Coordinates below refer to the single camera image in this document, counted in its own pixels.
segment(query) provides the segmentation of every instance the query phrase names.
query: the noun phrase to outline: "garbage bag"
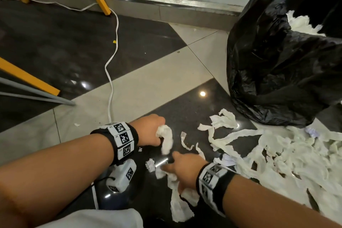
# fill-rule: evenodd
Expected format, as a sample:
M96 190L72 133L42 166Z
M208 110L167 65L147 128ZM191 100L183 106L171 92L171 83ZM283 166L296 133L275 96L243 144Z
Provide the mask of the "garbage bag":
M323 25L291 30L287 12ZM266 125L304 127L342 100L341 0L250 0L227 42L227 79L235 108Z

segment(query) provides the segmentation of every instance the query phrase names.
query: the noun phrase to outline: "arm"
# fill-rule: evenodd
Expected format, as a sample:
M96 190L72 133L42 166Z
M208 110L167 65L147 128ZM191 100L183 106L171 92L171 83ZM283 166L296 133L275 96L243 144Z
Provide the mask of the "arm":
M196 189L197 176L208 162L197 154L174 152L172 156L174 163L164 165L163 170L177 175L178 191ZM240 228L341 228L316 211L240 175L233 177L222 200L226 216Z
M132 122L138 146L160 145L156 131L163 124L165 119L157 115ZM109 167L113 157L109 140L91 134L1 166L0 217L21 217L18 227L48 222Z

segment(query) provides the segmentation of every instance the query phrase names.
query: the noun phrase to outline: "forearm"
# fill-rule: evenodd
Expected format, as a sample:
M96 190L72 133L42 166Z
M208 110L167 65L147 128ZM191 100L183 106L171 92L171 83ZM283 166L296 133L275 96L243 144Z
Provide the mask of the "forearm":
M228 185L223 209L240 228L341 228L316 211L239 175Z
M101 134L59 144L0 167L0 193L31 225L51 220L113 161Z

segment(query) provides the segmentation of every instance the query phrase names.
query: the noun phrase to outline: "gray metal leg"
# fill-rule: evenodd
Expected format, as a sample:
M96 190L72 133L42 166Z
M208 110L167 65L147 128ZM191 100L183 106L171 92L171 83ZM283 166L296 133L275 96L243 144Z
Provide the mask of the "gray metal leg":
M59 104L66 104L66 105L75 105L74 101L70 101L67 100L65 98L62 97L58 97L58 96L54 96L52 94L49 94L47 92L32 88L32 87L28 87L25 86L23 84L19 84L16 83L14 81L8 80L8 79L4 79L2 77L0 77L0 83L9 85L11 87L15 87L15 88L19 88L31 93L35 93L37 95L41 95L41 96L45 96L48 97L50 99L46 99L46 98L41 98L41 97L33 97L33 96L25 96L25 95L19 95L19 94L12 94L12 93L6 93L6 92L0 92L0 95L5 95L5 96L12 96L12 97L20 97L20 98L28 98L28 99L34 99L34 100L41 100L41 101L49 101L49 102L54 102L54 103L59 103Z

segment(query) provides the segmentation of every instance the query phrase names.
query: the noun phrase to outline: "black cable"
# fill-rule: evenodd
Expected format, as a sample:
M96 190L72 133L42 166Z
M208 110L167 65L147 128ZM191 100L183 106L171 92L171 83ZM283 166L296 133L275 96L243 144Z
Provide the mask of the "black cable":
M74 200L72 200L65 208L62 209L61 212L59 213L62 213L64 212L69 206L71 206L77 199L79 199L85 192L87 192L87 190L89 188L92 188L93 186L95 186L97 183L99 183L100 181L103 181L105 179L112 179L112 180L115 180L114 177L104 177L104 178L100 178L98 180L95 180L94 183L92 185L90 185L89 187L87 187L85 190L82 191L82 193L80 193Z

